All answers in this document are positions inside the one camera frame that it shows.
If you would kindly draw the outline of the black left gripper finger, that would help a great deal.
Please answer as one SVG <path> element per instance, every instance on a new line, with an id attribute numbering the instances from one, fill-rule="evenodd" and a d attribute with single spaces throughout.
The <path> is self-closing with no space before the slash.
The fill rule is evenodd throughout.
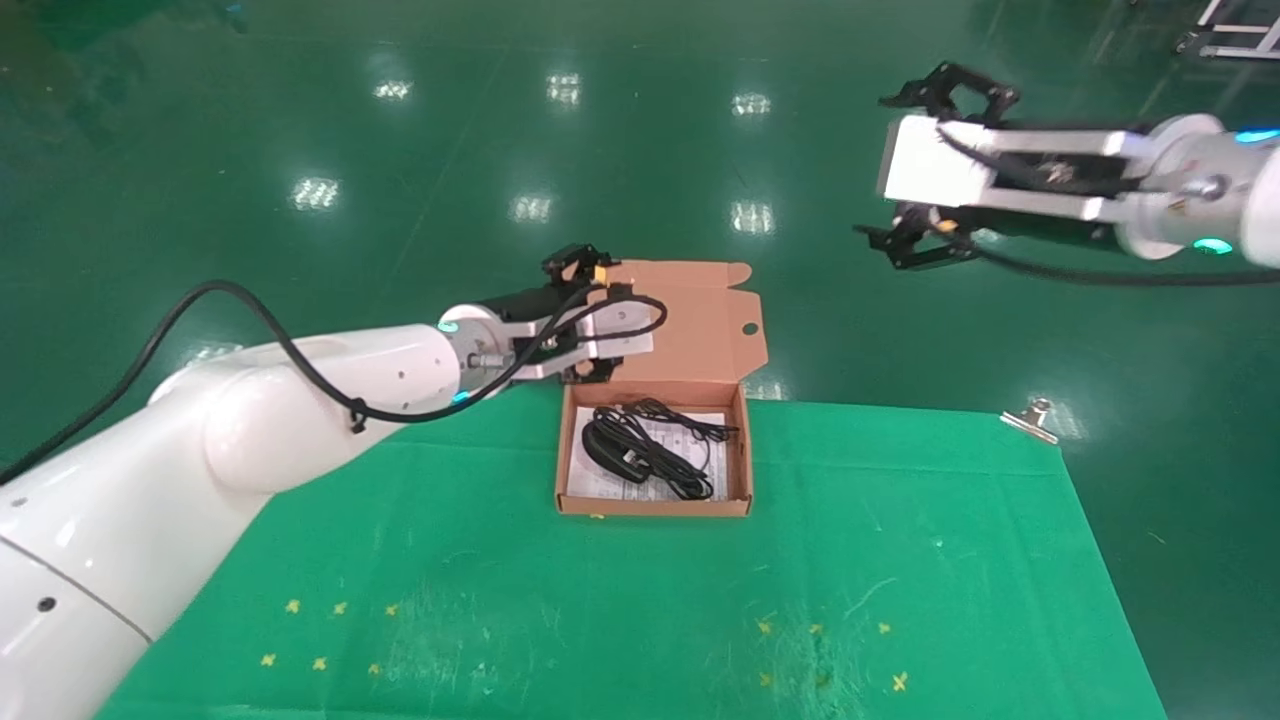
<path id="1" fill-rule="evenodd" d="M 559 382 L 563 386 L 608 383 L 622 364 L 622 357 L 581 357 L 558 373 Z"/>
<path id="2" fill-rule="evenodd" d="M 591 286 L 607 282 L 607 268 L 614 258 L 593 243 L 570 243 L 541 261 L 552 286 Z"/>

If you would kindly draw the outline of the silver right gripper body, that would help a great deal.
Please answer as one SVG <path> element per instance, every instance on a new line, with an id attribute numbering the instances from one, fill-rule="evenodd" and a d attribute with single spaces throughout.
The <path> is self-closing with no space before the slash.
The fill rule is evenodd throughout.
<path id="1" fill-rule="evenodd" d="M 911 115 L 890 128 L 879 191 L 908 234 L 1057 236 L 1158 261 L 1253 255 L 1253 146 L 1207 114 L 1149 129 L 996 129 Z"/>

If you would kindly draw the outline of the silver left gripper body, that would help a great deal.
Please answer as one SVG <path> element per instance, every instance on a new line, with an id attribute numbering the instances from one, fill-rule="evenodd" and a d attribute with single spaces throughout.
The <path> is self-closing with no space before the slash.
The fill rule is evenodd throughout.
<path id="1" fill-rule="evenodd" d="M 462 306 L 462 386 L 503 389 L 559 380 L 581 357 L 626 357 L 654 348 L 667 306 L 628 284 L 552 286 Z"/>

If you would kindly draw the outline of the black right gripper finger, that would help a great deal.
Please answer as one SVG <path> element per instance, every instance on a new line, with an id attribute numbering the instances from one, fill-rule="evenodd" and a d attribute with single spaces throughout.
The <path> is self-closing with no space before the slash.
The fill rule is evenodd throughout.
<path id="1" fill-rule="evenodd" d="M 980 99 L 982 110 L 965 113 L 954 95 L 965 91 Z M 879 97 L 878 105 L 888 109 L 920 109 L 940 120 L 956 120 L 998 128 L 1005 115 L 1021 100 L 1021 94 L 1011 85 L 996 82 L 991 77 L 954 61 L 940 63 L 919 79 L 905 82 L 892 95 Z"/>
<path id="2" fill-rule="evenodd" d="M 983 228 L 960 208 L 925 202 L 896 202 L 890 225 L 855 224 L 870 250 L 882 252 L 896 270 L 922 272 L 977 256 L 973 234 Z"/>

